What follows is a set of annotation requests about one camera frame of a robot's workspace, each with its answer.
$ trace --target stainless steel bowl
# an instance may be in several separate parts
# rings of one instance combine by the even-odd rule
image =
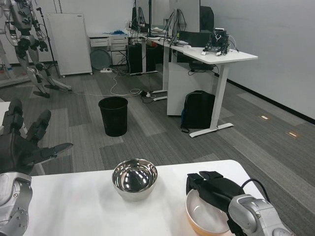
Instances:
[[[149,161],[132,159],[120,163],[113,171],[112,181],[126,201],[145,199],[154,189],[158,171]]]

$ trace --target orange bowl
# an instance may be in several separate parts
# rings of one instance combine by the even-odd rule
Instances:
[[[227,215],[191,190],[186,197],[186,215],[193,230],[200,236],[231,236]]]

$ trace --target trash can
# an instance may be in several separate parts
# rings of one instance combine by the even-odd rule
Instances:
[[[111,137],[127,132],[128,101],[123,97],[107,97],[99,101],[105,133]]]

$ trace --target black baseboard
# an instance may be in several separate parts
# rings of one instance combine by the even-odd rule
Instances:
[[[56,65],[58,65],[57,61],[43,61],[42,63],[44,63],[45,65],[50,65],[52,63],[56,63]],[[20,63],[13,63],[13,64],[10,64],[11,66],[21,66]]]
[[[265,101],[267,101],[267,102],[269,102],[269,103],[271,103],[271,104],[273,104],[273,105],[275,105],[275,106],[277,106],[277,107],[279,107],[279,108],[281,108],[281,109],[283,109],[283,110],[285,110],[285,111],[287,111],[287,112],[289,112],[289,113],[291,113],[291,114],[293,114],[299,118],[301,118],[301,119],[308,121],[309,123],[315,124],[315,119],[313,119],[313,118],[310,118],[310,117],[308,117],[302,113],[299,113],[299,112],[297,112],[297,111],[295,111],[295,110],[293,110],[293,109],[291,109],[291,108],[289,108],[289,107],[287,107],[287,106],[285,106],[279,102],[276,102],[276,101],[274,101],[268,97],[265,97],[264,95],[261,95],[260,93],[255,92],[255,91],[253,91],[247,87],[244,87],[243,85],[240,85],[234,81],[231,81],[229,79],[227,79],[227,81],[230,84],[235,85],[236,87],[239,87],[242,90],[245,90],[246,92],[249,92],[249,93],[251,93],[251,94],[253,94],[253,95],[255,95],[255,96],[257,96],[257,97],[259,97],[259,98],[261,98],[261,99],[263,99],[263,100],[265,100]]]

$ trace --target computer monitor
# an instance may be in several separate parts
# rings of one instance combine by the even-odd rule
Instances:
[[[137,18],[140,22],[149,23],[149,0],[136,0]],[[173,9],[170,9],[170,0],[152,0],[152,27],[164,28],[166,19]]]
[[[138,23],[149,23],[149,0],[136,0]]]
[[[200,0],[169,0],[169,3],[170,9],[179,9],[183,13],[184,17],[180,14],[179,18],[181,29],[200,32]]]

